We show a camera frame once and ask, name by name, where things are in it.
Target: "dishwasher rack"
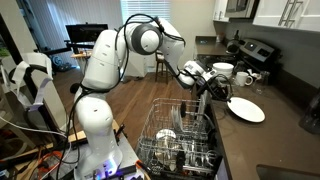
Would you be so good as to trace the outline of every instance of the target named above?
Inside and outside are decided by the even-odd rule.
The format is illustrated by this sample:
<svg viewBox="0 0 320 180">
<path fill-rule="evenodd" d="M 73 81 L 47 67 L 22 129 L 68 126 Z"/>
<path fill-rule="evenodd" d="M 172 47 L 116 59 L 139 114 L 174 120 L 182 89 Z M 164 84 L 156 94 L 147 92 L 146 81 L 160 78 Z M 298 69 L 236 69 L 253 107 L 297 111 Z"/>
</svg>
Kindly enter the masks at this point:
<svg viewBox="0 0 320 180">
<path fill-rule="evenodd" d="M 198 101 L 153 101 L 136 148 L 139 159 L 151 168 L 152 179 L 211 179 L 215 175 L 219 153 L 209 142 L 214 127 L 204 114 L 205 105 L 203 96 Z"/>
</svg>

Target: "chair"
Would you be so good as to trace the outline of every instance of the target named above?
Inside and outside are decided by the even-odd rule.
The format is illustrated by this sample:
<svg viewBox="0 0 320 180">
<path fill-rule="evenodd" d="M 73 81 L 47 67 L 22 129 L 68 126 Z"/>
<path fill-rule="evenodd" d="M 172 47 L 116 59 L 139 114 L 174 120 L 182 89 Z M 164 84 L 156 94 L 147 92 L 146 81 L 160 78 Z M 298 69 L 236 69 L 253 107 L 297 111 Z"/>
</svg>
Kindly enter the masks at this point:
<svg viewBox="0 0 320 180">
<path fill-rule="evenodd" d="M 166 83 L 168 84 L 168 77 L 171 76 L 171 74 L 169 74 L 169 71 L 167 69 L 165 69 L 165 70 L 163 69 L 164 61 L 165 61 L 164 56 L 160 51 L 156 51 L 155 57 L 156 57 L 156 62 L 157 62 L 155 81 L 157 82 L 158 76 L 165 77 Z"/>
</svg>

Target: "wooden floor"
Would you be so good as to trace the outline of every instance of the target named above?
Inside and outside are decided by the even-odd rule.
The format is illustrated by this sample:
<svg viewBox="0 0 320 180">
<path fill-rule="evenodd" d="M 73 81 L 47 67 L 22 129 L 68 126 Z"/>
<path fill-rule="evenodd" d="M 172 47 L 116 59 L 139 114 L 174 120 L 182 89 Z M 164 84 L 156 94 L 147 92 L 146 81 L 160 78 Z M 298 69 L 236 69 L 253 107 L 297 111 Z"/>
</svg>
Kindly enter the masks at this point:
<svg viewBox="0 0 320 180">
<path fill-rule="evenodd" d="M 53 82 L 68 113 L 74 98 L 69 87 L 73 83 L 80 82 L 81 79 L 82 74 L 79 69 L 72 69 L 54 76 Z M 148 73 L 142 80 L 136 80 L 132 77 L 128 77 L 126 80 L 130 81 L 120 83 L 110 91 L 106 101 L 118 124 L 125 124 L 128 141 L 135 148 L 154 99 L 191 99 L 191 93 L 188 90 L 183 90 L 175 80 L 170 80 L 170 78 L 168 84 L 166 84 L 165 78 L 158 78 L 158 82 L 155 82 L 155 73 Z M 81 130 L 78 123 L 76 129 L 77 131 Z"/>
</svg>

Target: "dish rack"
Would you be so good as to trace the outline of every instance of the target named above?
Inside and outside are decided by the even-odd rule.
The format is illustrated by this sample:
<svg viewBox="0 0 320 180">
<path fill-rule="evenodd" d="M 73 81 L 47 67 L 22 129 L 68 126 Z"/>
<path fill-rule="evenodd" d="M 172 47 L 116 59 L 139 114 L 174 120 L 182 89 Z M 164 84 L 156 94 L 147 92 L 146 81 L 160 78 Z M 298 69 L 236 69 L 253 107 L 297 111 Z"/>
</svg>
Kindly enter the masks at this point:
<svg viewBox="0 0 320 180">
<path fill-rule="evenodd" d="M 152 170 L 152 179 L 211 179 L 220 153 L 214 149 L 206 98 L 153 101 L 136 153 Z"/>
</svg>

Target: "mug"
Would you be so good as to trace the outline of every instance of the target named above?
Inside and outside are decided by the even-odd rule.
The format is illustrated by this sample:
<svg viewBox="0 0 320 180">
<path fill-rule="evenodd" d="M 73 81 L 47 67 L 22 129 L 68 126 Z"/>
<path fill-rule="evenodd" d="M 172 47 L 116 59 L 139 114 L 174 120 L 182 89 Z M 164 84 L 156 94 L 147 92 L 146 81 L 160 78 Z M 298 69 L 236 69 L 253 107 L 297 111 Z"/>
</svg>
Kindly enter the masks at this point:
<svg viewBox="0 0 320 180">
<path fill-rule="evenodd" d="M 236 75 L 236 84 L 239 86 L 244 86 L 244 85 L 250 85 L 253 82 L 253 78 L 251 76 L 249 76 L 248 73 L 246 72 L 237 72 Z"/>
</svg>

